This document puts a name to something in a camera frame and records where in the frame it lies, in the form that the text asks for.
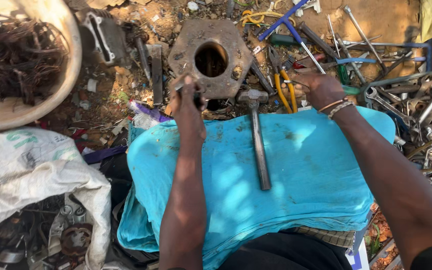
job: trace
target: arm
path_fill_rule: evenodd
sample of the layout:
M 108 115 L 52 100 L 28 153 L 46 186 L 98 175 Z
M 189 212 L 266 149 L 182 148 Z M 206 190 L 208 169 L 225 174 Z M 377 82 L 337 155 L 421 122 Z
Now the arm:
M 341 84 L 315 75 L 304 79 L 315 108 L 342 99 Z M 326 109 L 328 114 L 333 108 Z M 426 177 L 358 113 L 347 106 L 333 120 L 351 145 L 361 172 L 387 219 L 406 269 L 432 247 L 432 187 Z
M 185 77 L 183 91 L 179 95 L 174 90 L 175 84 L 171 86 L 170 106 L 179 130 L 180 146 L 173 185 L 161 220 L 160 269 L 202 269 L 206 200 L 202 180 L 201 149 L 206 138 L 206 129 L 201 112 L 193 101 L 197 85 L 191 77 Z

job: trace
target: hand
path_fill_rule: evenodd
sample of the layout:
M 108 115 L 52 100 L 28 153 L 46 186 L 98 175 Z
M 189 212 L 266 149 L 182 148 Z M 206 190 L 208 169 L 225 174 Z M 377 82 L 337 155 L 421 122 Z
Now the hand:
M 297 77 L 298 82 L 309 87 L 305 89 L 306 98 L 311 105 L 319 110 L 335 101 L 342 100 L 345 98 L 345 93 L 341 83 L 331 76 L 324 74 L 308 74 Z M 329 114 L 331 110 L 336 107 L 334 105 L 329 107 L 322 112 Z
M 176 91 L 176 87 L 184 85 L 180 92 Z M 200 144 L 206 139 L 206 127 L 201 118 L 201 112 L 206 109 L 206 100 L 201 96 L 201 107 L 196 108 L 194 95 L 195 92 L 202 92 L 203 88 L 194 79 L 185 74 L 174 80 L 169 86 L 171 107 L 174 120 L 179 131 L 179 139 L 182 145 Z

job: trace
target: hammer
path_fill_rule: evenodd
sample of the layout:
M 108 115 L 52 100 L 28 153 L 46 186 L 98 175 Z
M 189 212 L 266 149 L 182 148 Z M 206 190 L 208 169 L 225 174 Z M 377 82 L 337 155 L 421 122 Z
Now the hammer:
M 256 154 L 256 163 L 259 173 L 259 184 L 261 190 L 271 189 L 269 181 L 268 166 L 266 164 L 265 146 L 263 145 L 263 136 L 259 125 L 258 108 L 259 103 L 268 102 L 268 93 L 256 89 L 249 89 L 246 92 L 240 92 L 237 96 L 239 103 L 247 103 L 251 118 L 251 132 L 254 143 L 254 153 Z

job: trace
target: plaid fabric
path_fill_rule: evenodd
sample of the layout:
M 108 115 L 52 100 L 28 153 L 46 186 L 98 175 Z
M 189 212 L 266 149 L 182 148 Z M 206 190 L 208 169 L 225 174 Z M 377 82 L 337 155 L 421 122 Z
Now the plaid fabric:
M 321 230 L 321 229 L 315 229 L 306 226 L 294 227 L 294 228 L 289 228 L 281 231 L 286 233 L 297 233 L 297 234 L 303 234 L 307 236 L 314 236 L 326 243 L 338 247 L 343 247 L 346 249 L 351 248 L 353 246 L 354 234 L 356 232 L 354 230 L 349 230 L 349 231 Z

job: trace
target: purple fabric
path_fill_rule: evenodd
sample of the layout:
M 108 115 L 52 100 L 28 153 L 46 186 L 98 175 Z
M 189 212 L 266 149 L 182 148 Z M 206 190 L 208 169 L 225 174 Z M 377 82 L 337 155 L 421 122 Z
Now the purple fabric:
M 143 106 L 142 104 L 139 104 L 139 103 L 136 103 L 135 105 L 136 105 L 136 107 L 138 107 L 138 109 L 141 112 L 149 115 L 151 118 L 153 118 L 154 120 L 156 120 L 158 122 L 162 123 L 162 122 L 166 122 L 166 121 L 169 121 L 169 120 L 173 120 L 172 118 L 169 118 L 169 117 L 166 117 L 166 116 L 162 116 L 159 113 L 159 110 L 157 108 L 148 109 L 147 107 L 145 107 L 145 106 Z
M 103 159 L 114 156 L 116 154 L 124 153 L 128 149 L 128 146 L 116 146 L 112 148 L 106 148 L 103 150 L 97 150 L 93 153 L 89 153 L 84 155 L 82 158 L 84 161 L 88 164 L 98 163 L 102 161 Z

